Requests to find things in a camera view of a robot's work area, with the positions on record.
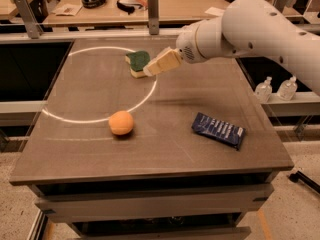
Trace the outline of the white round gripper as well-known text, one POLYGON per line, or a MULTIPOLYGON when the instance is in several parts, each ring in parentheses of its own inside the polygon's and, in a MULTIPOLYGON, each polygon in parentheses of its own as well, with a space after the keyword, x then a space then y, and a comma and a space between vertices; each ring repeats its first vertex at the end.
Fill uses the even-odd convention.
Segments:
POLYGON ((176 40, 179 51, 165 48, 143 68, 144 74, 150 77, 178 68, 182 58, 190 64, 204 62, 206 57, 203 48, 206 38, 202 33, 202 25, 203 21, 184 26, 176 40))

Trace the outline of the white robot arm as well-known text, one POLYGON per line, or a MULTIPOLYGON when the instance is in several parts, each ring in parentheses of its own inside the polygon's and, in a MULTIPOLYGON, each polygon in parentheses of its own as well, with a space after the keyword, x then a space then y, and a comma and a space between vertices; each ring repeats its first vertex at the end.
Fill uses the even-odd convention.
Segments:
POLYGON ((143 68, 148 76, 242 55, 268 58, 320 94, 320 37, 303 30, 264 0, 235 0, 223 15, 185 26, 176 47, 166 48, 143 68))

